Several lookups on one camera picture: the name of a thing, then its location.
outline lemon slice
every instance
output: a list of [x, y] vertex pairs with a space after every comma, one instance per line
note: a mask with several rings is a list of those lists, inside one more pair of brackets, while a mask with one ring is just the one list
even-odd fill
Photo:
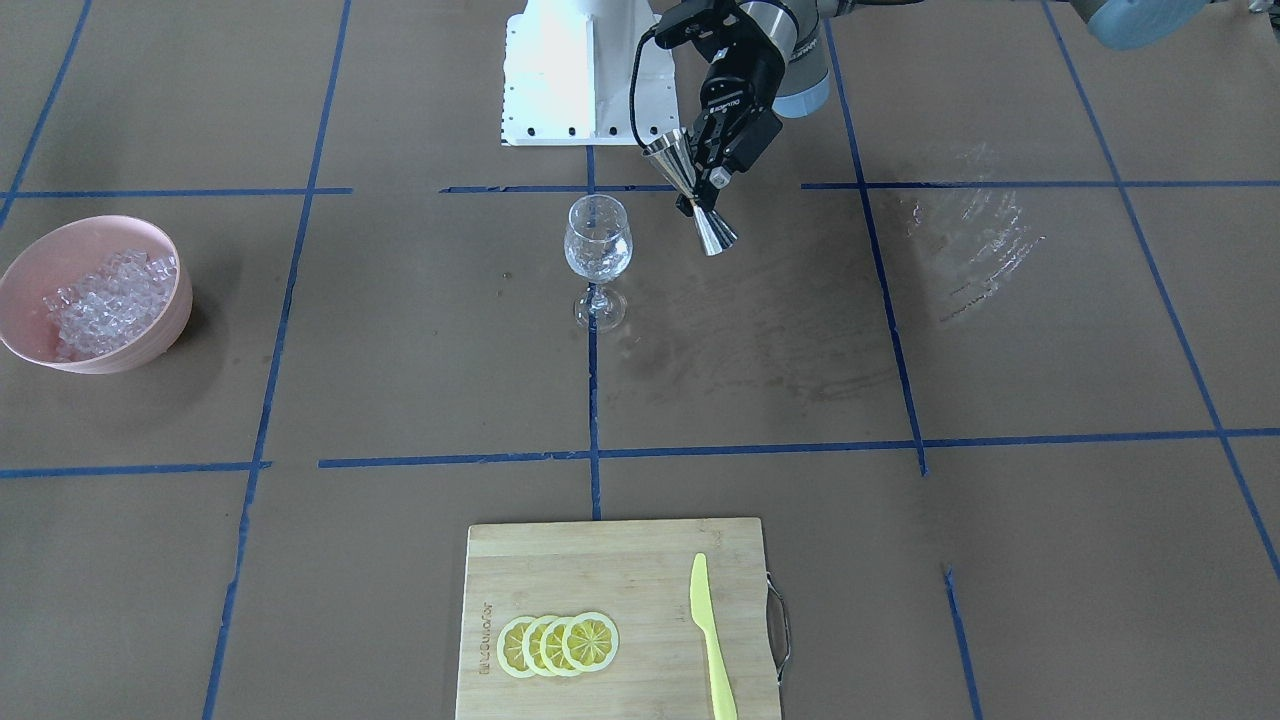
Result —
[[541, 656], [543, 664], [561, 678], [575, 678], [582, 674], [582, 670], [570, 665], [568, 657], [564, 657], [564, 634], [576, 620], [576, 618], [556, 620], [547, 625], [541, 639], [538, 641], [538, 655]]
[[547, 625], [550, 625], [556, 620], [559, 620], [559, 615], [543, 615], [529, 623], [525, 628], [525, 637], [520, 638], [520, 653], [525, 660], [525, 665], [534, 671], [535, 675], [541, 675], [543, 678], [554, 678], [556, 673], [547, 669], [543, 664], [541, 641], [543, 633], [547, 630]]
[[525, 653], [521, 642], [525, 639], [525, 630], [534, 619], [521, 615], [503, 626], [498, 633], [498, 665], [512, 678], [531, 678], [534, 671], [525, 662]]
[[618, 653], [618, 626], [603, 612], [584, 612], [568, 623], [562, 646], [571, 667], [599, 673]]

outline glass base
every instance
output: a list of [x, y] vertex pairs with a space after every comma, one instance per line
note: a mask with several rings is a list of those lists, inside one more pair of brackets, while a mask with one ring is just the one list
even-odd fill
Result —
[[573, 301], [573, 315], [581, 328], [590, 327], [595, 316], [595, 332], [612, 331], [622, 323], [627, 311], [627, 300], [617, 291], [604, 286], [588, 286], [586, 291]]

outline wine glass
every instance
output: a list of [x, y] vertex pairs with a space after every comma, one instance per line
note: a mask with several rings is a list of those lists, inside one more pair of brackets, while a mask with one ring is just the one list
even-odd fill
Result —
[[595, 318], [596, 332], [618, 327], [627, 301], [604, 284], [621, 275], [631, 263], [631, 227], [626, 208], [608, 195], [579, 197], [568, 210], [564, 259], [575, 273], [590, 282], [573, 302], [577, 324], [586, 328]]

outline ice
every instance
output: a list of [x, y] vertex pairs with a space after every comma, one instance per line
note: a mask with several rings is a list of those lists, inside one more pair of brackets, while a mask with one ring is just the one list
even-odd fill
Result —
[[137, 340], [160, 316], [178, 282], [173, 255], [113, 252], [97, 270], [45, 297], [58, 328], [58, 361], [88, 360]]

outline pink bowl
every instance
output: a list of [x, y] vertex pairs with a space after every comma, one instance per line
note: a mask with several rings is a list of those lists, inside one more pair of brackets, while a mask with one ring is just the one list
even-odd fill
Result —
[[[58, 328], [44, 299], [92, 273], [110, 254], [137, 249], [147, 255], [173, 255], [178, 283], [169, 302], [137, 340], [88, 360], [56, 360]], [[101, 215], [63, 225], [37, 240], [0, 278], [0, 341], [18, 357], [37, 365], [104, 375], [137, 368], [169, 350], [191, 318], [191, 278], [173, 241], [146, 220]]]

